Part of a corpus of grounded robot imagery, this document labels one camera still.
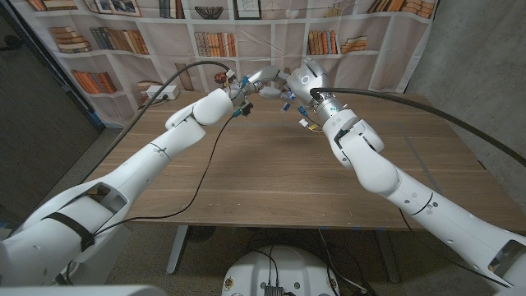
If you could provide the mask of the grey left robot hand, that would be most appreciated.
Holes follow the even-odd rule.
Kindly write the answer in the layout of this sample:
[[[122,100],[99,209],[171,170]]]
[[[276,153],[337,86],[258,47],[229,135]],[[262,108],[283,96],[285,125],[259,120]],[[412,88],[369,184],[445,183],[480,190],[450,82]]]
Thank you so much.
[[[257,93],[267,100],[281,100],[288,104],[294,103],[294,98],[287,86],[288,74],[276,66],[263,67],[230,87],[229,98],[233,106],[239,106],[251,94]]]

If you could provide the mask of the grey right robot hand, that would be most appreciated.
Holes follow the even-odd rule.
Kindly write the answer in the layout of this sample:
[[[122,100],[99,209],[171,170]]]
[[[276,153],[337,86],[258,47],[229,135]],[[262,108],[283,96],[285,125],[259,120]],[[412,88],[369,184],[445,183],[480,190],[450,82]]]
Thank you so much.
[[[330,79],[326,70],[311,58],[304,58],[300,68],[294,70],[286,79],[288,88],[298,103],[312,109],[321,124],[333,118],[337,123],[355,123],[357,117],[330,91]]]

